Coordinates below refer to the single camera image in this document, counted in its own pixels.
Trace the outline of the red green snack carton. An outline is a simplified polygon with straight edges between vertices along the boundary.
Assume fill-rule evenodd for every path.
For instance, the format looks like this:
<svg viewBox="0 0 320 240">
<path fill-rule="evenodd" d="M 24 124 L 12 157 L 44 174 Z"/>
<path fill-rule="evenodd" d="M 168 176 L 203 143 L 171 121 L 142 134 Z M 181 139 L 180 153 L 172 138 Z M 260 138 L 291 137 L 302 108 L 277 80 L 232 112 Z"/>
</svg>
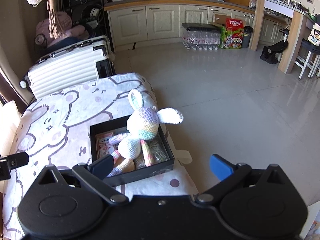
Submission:
<svg viewBox="0 0 320 240">
<path fill-rule="evenodd" d="M 220 48 L 241 49 L 244 35 L 242 20 L 226 18 L 225 26 L 221 28 Z"/>
</svg>

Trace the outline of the white stool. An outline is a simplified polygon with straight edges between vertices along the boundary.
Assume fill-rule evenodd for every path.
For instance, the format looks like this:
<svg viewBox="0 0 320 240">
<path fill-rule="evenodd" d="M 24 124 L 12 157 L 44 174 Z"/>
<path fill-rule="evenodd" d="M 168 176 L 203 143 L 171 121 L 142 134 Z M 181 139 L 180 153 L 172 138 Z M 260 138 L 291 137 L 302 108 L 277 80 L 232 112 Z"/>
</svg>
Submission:
<svg viewBox="0 0 320 240">
<path fill-rule="evenodd" d="M 319 67 L 319 46 L 312 44 L 306 39 L 302 39 L 301 47 L 308 53 L 306 57 L 297 55 L 295 65 L 297 65 L 301 71 L 298 79 L 301 80 L 305 71 L 309 69 L 308 78 L 312 78 Z"/>
</svg>

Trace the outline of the crocheted pastel bunny toy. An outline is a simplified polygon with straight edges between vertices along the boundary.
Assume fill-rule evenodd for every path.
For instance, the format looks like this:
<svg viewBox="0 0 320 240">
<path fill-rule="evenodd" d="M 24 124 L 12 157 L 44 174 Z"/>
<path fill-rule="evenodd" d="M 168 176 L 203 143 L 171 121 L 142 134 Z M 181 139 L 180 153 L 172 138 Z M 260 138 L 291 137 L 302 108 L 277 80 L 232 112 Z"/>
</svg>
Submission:
<svg viewBox="0 0 320 240">
<path fill-rule="evenodd" d="M 117 134 L 109 139 L 110 145 L 117 145 L 118 149 L 111 155 L 114 168 L 109 177 L 124 174 L 134 164 L 134 160 L 143 155 L 147 167 L 154 164 L 154 159 L 148 141 L 155 139 L 159 124 L 180 124 L 183 115 L 174 108 L 158 110 L 156 106 L 146 107 L 142 93 L 137 89 L 129 91 L 128 100 L 133 113 L 127 120 L 126 133 Z"/>
</svg>

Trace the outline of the cartoon bear bed sheet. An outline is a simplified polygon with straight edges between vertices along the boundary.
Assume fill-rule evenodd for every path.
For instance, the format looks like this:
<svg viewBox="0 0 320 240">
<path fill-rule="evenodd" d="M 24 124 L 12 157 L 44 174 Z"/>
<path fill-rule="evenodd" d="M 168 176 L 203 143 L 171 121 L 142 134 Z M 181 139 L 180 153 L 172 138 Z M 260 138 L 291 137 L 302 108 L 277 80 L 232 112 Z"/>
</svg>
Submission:
<svg viewBox="0 0 320 240">
<path fill-rule="evenodd" d="M 12 171 L 3 190 L 3 236 L 21 239 L 17 207 L 41 170 L 49 164 L 60 170 L 90 164 L 90 128 L 133 113 L 128 94 L 141 92 L 146 107 L 158 109 L 151 84 L 137 73 L 85 82 L 59 90 L 32 103 L 13 136 L 11 153 L 25 152 L 29 163 Z"/>
</svg>

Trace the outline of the cream kitchen cabinets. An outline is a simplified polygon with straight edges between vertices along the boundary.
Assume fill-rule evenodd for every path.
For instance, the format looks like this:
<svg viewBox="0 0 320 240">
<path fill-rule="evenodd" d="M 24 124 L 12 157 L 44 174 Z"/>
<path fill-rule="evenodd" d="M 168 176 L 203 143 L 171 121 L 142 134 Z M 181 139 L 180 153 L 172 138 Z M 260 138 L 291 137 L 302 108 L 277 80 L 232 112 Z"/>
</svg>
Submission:
<svg viewBox="0 0 320 240">
<path fill-rule="evenodd" d="M 115 52 L 180 42 L 183 23 L 213 23 L 214 14 L 254 25 L 255 10 L 210 0 L 125 0 L 107 3 L 110 39 Z"/>
</svg>

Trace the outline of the bag of beige cords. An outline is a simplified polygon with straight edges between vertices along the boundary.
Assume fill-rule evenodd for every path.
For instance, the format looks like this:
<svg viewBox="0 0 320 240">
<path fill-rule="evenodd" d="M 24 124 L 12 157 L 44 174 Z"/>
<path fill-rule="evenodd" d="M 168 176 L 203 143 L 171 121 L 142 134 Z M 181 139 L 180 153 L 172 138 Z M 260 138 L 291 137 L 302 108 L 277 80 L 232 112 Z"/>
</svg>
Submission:
<svg viewBox="0 0 320 240">
<path fill-rule="evenodd" d="M 159 138 L 148 141 L 148 146 L 152 153 L 154 163 L 159 164 L 169 159 L 163 142 Z"/>
</svg>

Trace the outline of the black shoes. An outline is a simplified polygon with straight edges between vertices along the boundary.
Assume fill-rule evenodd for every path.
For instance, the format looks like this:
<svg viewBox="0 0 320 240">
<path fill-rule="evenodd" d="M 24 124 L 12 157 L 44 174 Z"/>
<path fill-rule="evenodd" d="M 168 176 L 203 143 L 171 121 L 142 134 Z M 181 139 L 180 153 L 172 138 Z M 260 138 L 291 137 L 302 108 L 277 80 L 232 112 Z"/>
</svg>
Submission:
<svg viewBox="0 0 320 240">
<path fill-rule="evenodd" d="M 281 54 L 288 46 L 288 41 L 281 40 L 271 46 L 264 46 L 260 59 L 269 64 L 278 63 L 277 54 Z"/>
</svg>

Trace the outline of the red playing cards box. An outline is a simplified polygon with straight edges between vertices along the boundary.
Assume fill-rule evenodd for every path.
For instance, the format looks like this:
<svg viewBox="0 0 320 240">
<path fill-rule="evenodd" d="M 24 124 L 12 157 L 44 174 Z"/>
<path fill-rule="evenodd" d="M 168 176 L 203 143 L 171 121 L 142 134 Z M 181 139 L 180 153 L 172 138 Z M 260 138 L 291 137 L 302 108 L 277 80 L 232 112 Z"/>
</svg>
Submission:
<svg viewBox="0 0 320 240">
<path fill-rule="evenodd" d="M 104 132 L 97 134 L 95 137 L 97 158 L 112 154 L 116 150 L 116 146 L 110 145 L 109 139 L 114 136 L 114 132 Z"/>
</svg>

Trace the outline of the dark grey trash bin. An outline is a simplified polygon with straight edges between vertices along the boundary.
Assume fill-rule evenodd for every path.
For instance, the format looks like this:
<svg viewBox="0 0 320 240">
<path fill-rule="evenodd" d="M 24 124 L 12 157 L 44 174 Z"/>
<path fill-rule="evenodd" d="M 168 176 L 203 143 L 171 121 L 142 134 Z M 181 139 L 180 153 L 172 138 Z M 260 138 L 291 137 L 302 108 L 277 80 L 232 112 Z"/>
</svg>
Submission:
<svg viewBox="0 0 320 240">
<path fill-rule="evenodd" d="M 242 39 L 242 48 L 248 48 L 249 47 L 249 43 L 251 40 L 253 34 L 253 28 L 249 25 L 244 26 L 244 33 L 243 33 L 243 39 Z"/>
</svg>

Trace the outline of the brown cardboard piece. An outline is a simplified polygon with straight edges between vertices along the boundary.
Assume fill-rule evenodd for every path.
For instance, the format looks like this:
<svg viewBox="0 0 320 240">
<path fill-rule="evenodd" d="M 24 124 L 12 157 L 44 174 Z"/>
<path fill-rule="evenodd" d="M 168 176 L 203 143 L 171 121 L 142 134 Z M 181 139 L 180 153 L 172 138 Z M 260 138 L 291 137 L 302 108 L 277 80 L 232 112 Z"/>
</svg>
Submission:
<svg viewBox="0 0 320 240">
<path fill-rule="evenodd" d="M 221 25 L 221 26 L 226 26 L 227 18 L 230 18 L 230 16 L 229 15 L 214 14 L 213 23 Z"/>
</svg>

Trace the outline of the white ribbed suitcase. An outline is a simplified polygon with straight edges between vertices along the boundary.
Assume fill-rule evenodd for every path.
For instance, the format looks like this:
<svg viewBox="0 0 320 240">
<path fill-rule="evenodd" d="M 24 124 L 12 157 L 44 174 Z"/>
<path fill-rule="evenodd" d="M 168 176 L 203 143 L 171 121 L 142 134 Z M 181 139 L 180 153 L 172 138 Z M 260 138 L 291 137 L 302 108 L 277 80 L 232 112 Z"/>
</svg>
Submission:
<svg viewBox="0 0 320 240">
<path fill-rule="evenodd" d="M 109 45 L 109 39 L 103 35 L 44 55 L 21 79 L 20 87 L 40 99 L 65 88 L 113 76 Z"/>
</svg>

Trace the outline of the pack of water bottles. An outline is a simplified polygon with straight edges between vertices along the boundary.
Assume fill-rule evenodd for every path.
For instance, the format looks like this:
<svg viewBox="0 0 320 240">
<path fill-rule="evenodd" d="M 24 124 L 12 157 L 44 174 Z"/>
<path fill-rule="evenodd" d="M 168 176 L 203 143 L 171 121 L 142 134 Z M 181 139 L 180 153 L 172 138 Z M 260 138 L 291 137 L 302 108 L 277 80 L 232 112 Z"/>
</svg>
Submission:
<svg viewBox="0 0 320 240">
<path fill-rule="evenodd" d="M 183 45 L 192 50 L 218 50 L 221 27 L 204 23 L 182 24 Z"/>
</svg>

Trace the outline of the black storage box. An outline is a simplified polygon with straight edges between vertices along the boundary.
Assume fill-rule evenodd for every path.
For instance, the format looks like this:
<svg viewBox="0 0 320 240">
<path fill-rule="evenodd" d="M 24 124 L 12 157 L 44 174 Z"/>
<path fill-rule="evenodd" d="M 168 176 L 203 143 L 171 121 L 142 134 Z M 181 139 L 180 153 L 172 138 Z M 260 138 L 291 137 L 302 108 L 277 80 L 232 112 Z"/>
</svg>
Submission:
<svg viewBox="0 0 320 240">
<path fill-rule="evenodd" d="M 132 128 L 131 116 L 90 127 L 92 173 L 110 186 L 119 186 L 155 177 L 174 168 L 175 157 L 159 124 L 151 138 L 146 121 Z"/>
</svg>

